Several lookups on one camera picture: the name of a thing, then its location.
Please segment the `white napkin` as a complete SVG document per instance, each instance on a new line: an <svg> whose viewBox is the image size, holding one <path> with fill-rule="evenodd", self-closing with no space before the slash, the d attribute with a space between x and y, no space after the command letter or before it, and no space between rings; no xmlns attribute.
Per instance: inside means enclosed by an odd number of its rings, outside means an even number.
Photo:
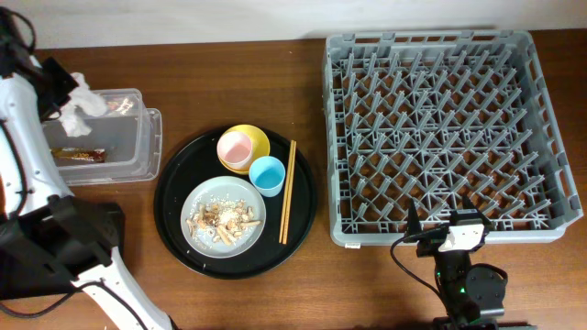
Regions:
<svg viewBox="0 0 587 330"><path fill-rule="evenodd" d="M65 134L69 138L88 136L92 129L84 122L77 110L82 110L86 115L92 117L102 116L108 110L105 99L92 92L85 81L84 75L80 72L72 72L71 77L77 82L70 93L70 101L61 107L61 114L58 118Z"/></svg>

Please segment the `brown gold snack wrapper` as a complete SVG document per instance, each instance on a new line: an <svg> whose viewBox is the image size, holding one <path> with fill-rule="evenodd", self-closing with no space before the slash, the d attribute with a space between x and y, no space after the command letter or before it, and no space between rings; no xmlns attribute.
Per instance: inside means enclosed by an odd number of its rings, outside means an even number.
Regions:
<svg viewBox="0 0 587 330"><path fill-rule="evenodd" d="M95 163L103 163L106 159L106 151L103 148L52 148L51 155L59 160L79 160Z"/></svg>

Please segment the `light blue cup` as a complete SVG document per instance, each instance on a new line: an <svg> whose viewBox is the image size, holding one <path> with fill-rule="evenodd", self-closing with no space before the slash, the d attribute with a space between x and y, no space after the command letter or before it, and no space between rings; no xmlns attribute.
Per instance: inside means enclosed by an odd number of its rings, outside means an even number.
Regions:
<svg viewBox="0 0 587 330"><path fill-rule="evenodd" d="M274 197L282 190L286 176L283 163L273 156L254 160L249 168L249 180L264 197Z"/></svg>

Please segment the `yellow bowl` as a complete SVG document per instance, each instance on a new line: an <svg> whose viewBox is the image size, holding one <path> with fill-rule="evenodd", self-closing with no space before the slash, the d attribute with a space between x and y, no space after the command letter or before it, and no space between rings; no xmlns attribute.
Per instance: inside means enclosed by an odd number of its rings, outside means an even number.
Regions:
<svg viewBox="0 0 587 330"><path fill-rule="evenodd" d="M249 163L245 166L245 168L243 170L233 170L230 167L228 167L228 165L226 165L222 160L220 160L220 162L222 163L222 165L227 168L230 171L233 171L237 174L247 174L249 172L249 168L252 164L252 162L260 157L263 156L269 156L270 155L270 142L269 142L269 138L267 137L267 135L258 127L253 126L253 125L247 125L247 124L242 124L242 125L236 125L233 126L231 128L229 128L228 130L226 130L221 137L228 133L228 132L232 132L232 131L238 131L238 132L242 132L245 133L246 135L249 136L251 142L252 142L252 158L249 161Z"/></svg>

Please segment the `pink cup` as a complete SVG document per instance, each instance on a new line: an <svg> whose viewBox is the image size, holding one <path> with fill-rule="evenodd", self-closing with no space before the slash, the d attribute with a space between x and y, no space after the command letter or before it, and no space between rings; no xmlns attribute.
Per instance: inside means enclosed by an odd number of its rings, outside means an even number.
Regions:
<svg viewBox="0 0 587 330"><path fill-rule="evenodd" d="M216 145L216 153L228 167L241 171L252 158L252 142L248 135L238 131L224 134Z"/></svg>

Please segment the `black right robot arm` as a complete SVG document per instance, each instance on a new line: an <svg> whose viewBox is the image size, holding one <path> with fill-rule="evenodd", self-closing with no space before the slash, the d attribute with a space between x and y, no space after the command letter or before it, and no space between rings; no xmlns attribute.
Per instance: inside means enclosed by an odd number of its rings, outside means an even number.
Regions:
<svg viewBox="0 0 587 330"><path fill-rule="evenodd" d="M495 266L471 262L471 253L485 244L490 220L468 197L449 213L449 221L423 229L415 207L408 209L406 243L416 244L416 255L435 261L436 291L447 315L433 320L435 329L496 329L504 315L507 273Z"/></svg>

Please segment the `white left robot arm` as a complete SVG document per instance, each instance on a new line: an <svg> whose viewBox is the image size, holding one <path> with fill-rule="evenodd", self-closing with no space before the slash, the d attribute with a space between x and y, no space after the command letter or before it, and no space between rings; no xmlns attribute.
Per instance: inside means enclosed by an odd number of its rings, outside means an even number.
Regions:
<svg viewBox="0 0 587 330"><path fill-rule="evenodd" d="M79 84L53 58L34 56L20 14L1 9L1 181L6 201L1 249L85 292L120 329L173 329L128 271L116 203L76 197L59 174L42 122L62 113Z"/></svg>

